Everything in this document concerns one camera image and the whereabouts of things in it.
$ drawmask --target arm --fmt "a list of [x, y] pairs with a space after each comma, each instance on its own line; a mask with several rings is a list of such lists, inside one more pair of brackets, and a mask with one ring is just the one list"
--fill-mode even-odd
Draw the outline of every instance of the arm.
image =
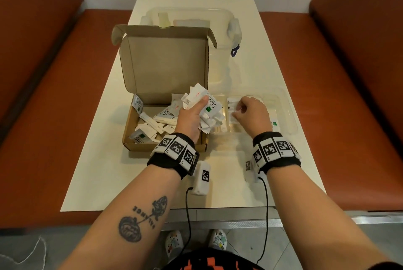
[[[197, 141], [199, 113], [207, 102], [205, 97], [181, 110], [175, 132]], [[101, 213], [59, 269], [141, 269], [180, 181], [174, 169], [147, 166]]]
[[[254, 138], [272, 131], [259, 100], [243, 97], [234, 117]], [[388, 261], [371, 240], [297, 165], [271, 168], [270, 191], [304, 269], [364, 270]]]

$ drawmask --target clear plastic container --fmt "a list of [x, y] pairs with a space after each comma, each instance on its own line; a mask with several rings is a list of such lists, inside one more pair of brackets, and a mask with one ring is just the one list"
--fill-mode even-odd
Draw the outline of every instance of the clear plastic container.
[[241, 98], [242, 96], [255, 97], [266, 105], [272, 124], [276, 123], [273, 127], [274, 131], [279, 131], [283, 135], [294, 135], [298, 132], [298, 126], [291, 110], [287, 94], [281, 88], [268, 88], [260, 91], [238, 89], [236, 92], [232, 92], [228, 95], [214, 94], [213, 96], [222, 104], [223, 114], [225, 116], [223, 122], [224, 127], [215, 127], [214, 130], [210, 132], [210, 134], [212, 134], [210, 135], [211, 142], [216, 149], [222, 148], [223, 145], [242, 145], [245, 143], [245, 140], [249, 141], [249, 139], [246, 138], [248, 135], [245, 133], [242, 126], [233, 122], [230, 116], [227, 105], [228, 98]]
[[229, 75], [231, 51], [242, 39], [239, 21], [226, 9], [153, 8], [142, 17], [142, 25], [208, 27], [214, 33], [217, 49], [209, 41], [209, 87], [219, 86]]

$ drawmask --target box lid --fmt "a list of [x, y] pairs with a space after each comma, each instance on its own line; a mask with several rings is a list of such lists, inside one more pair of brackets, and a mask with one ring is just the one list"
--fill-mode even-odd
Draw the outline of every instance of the box lid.
[[171, 94], [208, 84], [208, 40], [204, 27], [116, 25], [112, 43], [120, 43], [124, 85], [147, 104], [170, 103]]

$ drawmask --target forearm tattoo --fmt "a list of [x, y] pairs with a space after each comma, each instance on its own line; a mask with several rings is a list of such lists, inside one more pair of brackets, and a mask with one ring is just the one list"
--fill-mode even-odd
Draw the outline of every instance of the forearm tattoo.
[[139, 242], [141, 240], [141, 231], [139, 224], [147, 221], [152, 229], [155, 229], [154, 221], [152, 217], [154, 216], [155, 221], [158, 221], [158, 217], [165, 213], [166, 206], [168, 204], [168, 198], [163, 196], [152, 203], [153, 209], [151, 214], [148, 215], [141, 208], [135, 206], [133, 211], [136, 217], [123, 217], [119, 222], [119, 234], [129, 242]]

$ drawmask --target wrist tracker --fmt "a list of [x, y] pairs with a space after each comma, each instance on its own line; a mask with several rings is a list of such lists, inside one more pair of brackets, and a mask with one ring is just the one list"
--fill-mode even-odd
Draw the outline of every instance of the wrist tracker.
[[187, 135], [173, 133], [165, 135], [154, 148], [147, 165], [172, 168], [183, 179], [187, 175], [193, 175], [199, 156], [199, 152], [195, 150], [195, 143]]
[[253, 146], [251, 163], [256, 173], [263, 171], [266, 174], [272, 167], [301, 166], [297, 149], [279, 132], [256, 135]]

